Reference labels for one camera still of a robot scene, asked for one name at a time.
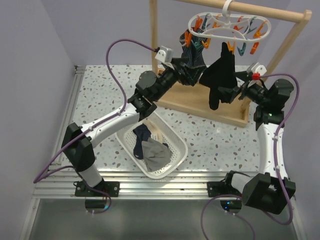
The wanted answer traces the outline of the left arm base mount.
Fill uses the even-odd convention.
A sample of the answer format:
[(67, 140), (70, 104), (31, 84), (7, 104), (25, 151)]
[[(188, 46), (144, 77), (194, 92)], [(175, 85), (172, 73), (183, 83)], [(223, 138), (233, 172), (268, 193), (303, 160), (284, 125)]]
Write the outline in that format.
[(117, 198), (120, 191), (120, 182), (102, 181), (96, 187), (90, 187), (86, 182), (75, 181), (76, 197), (84, 197), (84, 206), (92, 215), (106, 212), (112, 205), (112, 198)]

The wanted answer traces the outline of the navy striped underwear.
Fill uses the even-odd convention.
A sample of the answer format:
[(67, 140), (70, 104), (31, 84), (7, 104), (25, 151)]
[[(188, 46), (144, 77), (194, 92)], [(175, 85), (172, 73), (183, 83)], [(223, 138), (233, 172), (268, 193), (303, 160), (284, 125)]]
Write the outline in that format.
[(195, 80), (192, 83), (188, 83), (185, 80), (179, 80), (178, 82), (184, 86), (194, 85), (198, 83), (200, 78), (202, 77), (203, 72), (206, 70), (207, 66), (203, 59), (203, 49), (205, 48), (203, 43), (207, 42), (207, 38), (198, 37), (190, 33), (187, 29), (180, 37), (179, 42), (182, 46), (182, 54), (181, 58), (186, 58), (188, 67), (196, 67), (199, 68), (199, 72), (196, 75)]

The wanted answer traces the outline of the grey underwear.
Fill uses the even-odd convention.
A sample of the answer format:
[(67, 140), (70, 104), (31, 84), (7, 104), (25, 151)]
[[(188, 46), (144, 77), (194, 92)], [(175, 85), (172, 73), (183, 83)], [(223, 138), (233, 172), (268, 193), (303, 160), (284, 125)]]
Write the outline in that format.
[(143, 161), (148, 172), (155, 172), (164, 168), (171, 161), (172, 152), (166, 143), (152, 138), (142, 141)]

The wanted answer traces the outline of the wooden clothes rack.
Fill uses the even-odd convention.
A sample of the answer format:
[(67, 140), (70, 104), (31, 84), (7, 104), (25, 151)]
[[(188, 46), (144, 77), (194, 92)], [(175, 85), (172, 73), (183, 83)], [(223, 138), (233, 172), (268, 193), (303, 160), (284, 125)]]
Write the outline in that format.
[[(227, 8), (234, 12), (294, 23), (294, 26), (267, 65), (268, 74), (271, 74), (276, 69), (312, 17), (312, 11), (308, 9), (300, 13), (237, 1), (228, 4)], [(209, 107), (209, 89), (207, 87), (199, 84), (195, 86), (183, 86), (176, 83), (157, 105), (244, 128), (249, 120), (250, 103), (251, 100), (245, 98), (243, 100), (236, 100), (231, 104), (223, 103), (217, 110), (213, 111)]]

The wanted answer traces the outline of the black underwear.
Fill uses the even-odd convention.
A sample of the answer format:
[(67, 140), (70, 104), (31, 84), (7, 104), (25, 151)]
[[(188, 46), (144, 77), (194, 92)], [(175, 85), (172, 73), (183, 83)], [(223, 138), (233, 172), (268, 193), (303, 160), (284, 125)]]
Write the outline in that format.
[(226, 103), (219, 87), (234, 88), (238, 85), (235, 77), (235, 55), (229, 51), (227, 43), (221, 44), (220, 58), (212, 63), (202, 74), (199, 84), (209, 88), (209, 107), (219, 108), (219, 103)]

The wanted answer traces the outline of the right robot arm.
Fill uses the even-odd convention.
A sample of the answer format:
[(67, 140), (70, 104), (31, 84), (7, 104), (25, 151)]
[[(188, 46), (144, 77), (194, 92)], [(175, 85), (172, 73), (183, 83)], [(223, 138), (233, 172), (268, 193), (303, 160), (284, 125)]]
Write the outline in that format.
[(282, 139), (288, 118), (283, 109), (297, 88), (283, 78), (277, 79), (270, 88), (258, 85), (262, 80), (259, 73), (242, 71), (235, 76), (244, 82), (240, 87), (221, 87), (219, 91), (229, 101), (247, 97), (256, 103), (253, 120), (260, 149), (259, 170), (254, 177), (230, 171), (222, 189), (231, 197), (239, 192), (248, 207), (278, 215), (296, 191), (296, 184), (289, 180), (284, 166)]

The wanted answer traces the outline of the white perforated plastic basket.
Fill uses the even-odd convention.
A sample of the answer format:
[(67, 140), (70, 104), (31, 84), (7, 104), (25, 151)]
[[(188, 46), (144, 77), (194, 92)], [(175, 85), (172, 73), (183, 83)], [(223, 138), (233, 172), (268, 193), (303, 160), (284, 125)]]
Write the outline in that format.
[(115, 137), (140, 170), (151, 179), (164, 178), (188, 155), (186, 141), (157, 112), (119, 130)]

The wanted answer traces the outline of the white round clip hanger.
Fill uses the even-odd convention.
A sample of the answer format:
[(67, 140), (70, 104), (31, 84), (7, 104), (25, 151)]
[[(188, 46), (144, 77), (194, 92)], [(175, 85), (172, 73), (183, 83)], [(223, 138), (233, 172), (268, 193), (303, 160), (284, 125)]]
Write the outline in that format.
[(232, 14), (232, 0), (223, 4), (222, 12), (202, 12), (188, 22), (188, 30), (199, 38), (235, 41), (239, 43), (258, 43), (268, 37), (272, 25), (259, 15)]

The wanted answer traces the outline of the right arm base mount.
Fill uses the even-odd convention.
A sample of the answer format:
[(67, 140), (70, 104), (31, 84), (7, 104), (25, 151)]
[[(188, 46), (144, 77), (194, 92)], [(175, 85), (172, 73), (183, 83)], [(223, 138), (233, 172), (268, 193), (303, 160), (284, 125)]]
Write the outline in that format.
[[(207, 182), (207, 193), (210, 198), (220, 195), (236, 195), (242, 196), (242, 194), (235, 188), (227, 185), (224, 181), (209, 181)], [(223, 210), (231, 213), (239, 213), (242, 208), (240, 200), (220, 200), (220, 205)]]

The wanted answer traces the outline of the navy underwear with beige band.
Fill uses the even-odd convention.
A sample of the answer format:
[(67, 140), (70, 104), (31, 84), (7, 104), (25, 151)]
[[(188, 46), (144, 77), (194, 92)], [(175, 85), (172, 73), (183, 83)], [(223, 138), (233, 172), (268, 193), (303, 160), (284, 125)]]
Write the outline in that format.
[(157, 138), (152, 138), (155, 135), (155, 127), (150, 121), (144, 121), (135, 127), (132, 132), (136, 136), (133, 155), (138, 160), (155, 157), (164, 158), (170, 153), (166, 143), (160, 142)]

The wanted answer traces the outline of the aluminium frame rails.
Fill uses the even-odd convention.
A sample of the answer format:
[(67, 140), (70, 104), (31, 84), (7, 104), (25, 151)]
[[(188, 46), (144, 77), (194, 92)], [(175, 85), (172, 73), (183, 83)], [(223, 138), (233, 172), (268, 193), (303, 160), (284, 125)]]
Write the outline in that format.
[(157, 113), (184, 139), (188, 155), (162, 179), (146, 177), (115, 136), (96, 148), (96, 165), (107, 181), (120, 183), (119, 197), (103, 214), (86, 212), (75, 197), (74, 171), (65, 169), (35, 186), (23, 238), (30, 240), (295, 240), (293, 224), (283, 226), (263, 212), (244, 207), (239, 217), (210, 201), (207, 182), (231, 170), (254, 176), (259, 141), (250, 106), (244, 128), (168, 108)]

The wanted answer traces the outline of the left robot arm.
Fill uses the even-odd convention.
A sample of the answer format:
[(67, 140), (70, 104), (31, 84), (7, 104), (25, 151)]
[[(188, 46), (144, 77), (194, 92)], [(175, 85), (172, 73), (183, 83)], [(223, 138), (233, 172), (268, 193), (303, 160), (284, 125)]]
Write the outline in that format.
[(134, 94), (119, 109), (83, 126), (71, 123), (66, 128), (61, 150), (92, 196), (99, 196), (104, 190), (103, 177), (94, 164), (96, 145), (124, 127), (150, 116), (157, 108), (155, 103), (176, 82), (194, 86), (207, 67), (187, 66), (186, 62), (185, 58), (173, 58), (160, 75), (151, 70), (144, 71), (138, 78)]

